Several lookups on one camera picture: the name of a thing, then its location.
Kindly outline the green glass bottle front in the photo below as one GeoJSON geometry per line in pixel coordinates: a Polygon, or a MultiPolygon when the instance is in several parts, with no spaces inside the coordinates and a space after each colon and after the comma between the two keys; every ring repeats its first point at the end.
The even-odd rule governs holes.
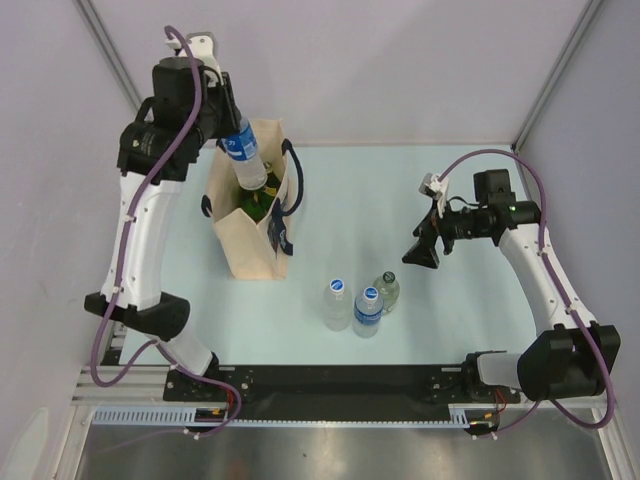
{"type": "Polygon", "coordinates": [[[260,222],[265,216],[265,210],[260,200],[259,190],[239,191],[239,208],[244,211],[254,222],[260,222]]]}

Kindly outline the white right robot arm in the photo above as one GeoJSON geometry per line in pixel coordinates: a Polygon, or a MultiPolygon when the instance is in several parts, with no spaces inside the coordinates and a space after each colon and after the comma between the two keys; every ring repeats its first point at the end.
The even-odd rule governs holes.
{"type": "Polygon", "coordinates": [[[505,169],[474,175],[474,207],[451,208],[449,182],[427,174],[419,188],[432,200],[414,229],[414,245],[403,256],[406,264],[435,269],[436,245],[450,254],[458,240],[489,238],[508,260],[525,294],[536,326],[535,341],[522,353],[476,352],[473,365],[461,376],[463,393],[484,401],[497,386],[521,391],[532,401],[601,395],[605,374],[612,370],[620,348],[613,326],[597,323],[578,299],[552,248],[533,201],[519,201],[505,169]]]}

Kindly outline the beige canvas tote bag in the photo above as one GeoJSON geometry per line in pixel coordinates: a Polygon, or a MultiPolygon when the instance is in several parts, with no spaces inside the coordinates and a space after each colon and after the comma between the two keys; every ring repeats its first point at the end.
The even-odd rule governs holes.
{"type": "Polygon", "coordinates": [[[216,149],[201,210],[211,218],[231,274],[238,280],[283,280],[293,257],[289,230],[293,214],[302,204],[304,173],[282,121],[253,119],[253,132],[262,160],[279,181],[264,216],[256,221],[242,208],[241,187],[232,160],[216,149]]]}

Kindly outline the green bottle red label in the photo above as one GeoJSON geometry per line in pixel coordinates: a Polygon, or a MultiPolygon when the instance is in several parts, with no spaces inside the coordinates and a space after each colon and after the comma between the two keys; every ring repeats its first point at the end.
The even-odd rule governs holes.
{"type": "Polygon", "coordinates": [[[281,185],[281,181],[274,173],[271,163],[265,162],[264,167],[267,174],[267,180],[263,187],[263,192],[270,197],[276,197],[281,185]]]}

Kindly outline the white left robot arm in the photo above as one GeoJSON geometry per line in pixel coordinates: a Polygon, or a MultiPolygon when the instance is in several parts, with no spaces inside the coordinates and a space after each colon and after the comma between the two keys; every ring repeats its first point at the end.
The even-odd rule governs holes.
{"type": "Polygon", "coordinates": [[[108,275],[84,308],[145,335],[189,371],[187,389],[207,400],[221,387],[220,374],[209,368],[216,357],[188,324],[189,302],[162,290],[162,261],[189,167],[207,141],[238,132],[240,113],[229,75],[213,58],[164,58],[152,83],[153,95],[120,136],[118,232],[108,275]]]}

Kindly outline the clear plastic water bottle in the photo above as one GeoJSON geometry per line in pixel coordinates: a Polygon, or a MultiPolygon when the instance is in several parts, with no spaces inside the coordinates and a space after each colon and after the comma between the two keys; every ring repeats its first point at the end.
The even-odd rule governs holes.
{"type": "Polygon", "coordinates": [[[349,326],[352,310],[352,294],[341,278],[329,281],[323,292],[323,321],[332,331],[342,331],[349,326]]]}

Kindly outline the blue label water bottle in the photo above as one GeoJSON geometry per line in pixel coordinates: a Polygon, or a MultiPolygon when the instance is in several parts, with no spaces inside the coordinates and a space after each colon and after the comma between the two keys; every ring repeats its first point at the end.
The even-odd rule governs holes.
{"type": "Polygon", "coordinates": [[[262,188],[268,175],[249,120],[242,117],[239,132],[223,138],[221,142],[231,159],[240,187],[249,191],[262,188]]]}
{"type": "Polygon", "coordinates": [[[361,338],[374,336],[380,326],[383,301],[379,291],[369,286],[355,296],[353,330],[361,338]]]}

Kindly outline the clear glass bottle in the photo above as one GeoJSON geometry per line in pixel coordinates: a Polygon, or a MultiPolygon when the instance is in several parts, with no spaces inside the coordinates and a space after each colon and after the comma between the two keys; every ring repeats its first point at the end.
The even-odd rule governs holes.
{"type": "Polygon", "coordinates": [[[373,287],[377,289],[379,298],[383,302],[383,313],[390,313],[396,305],[400,293],[400,285],[396,275],[392,271],[385,271],[374,280],[373,287]]]}

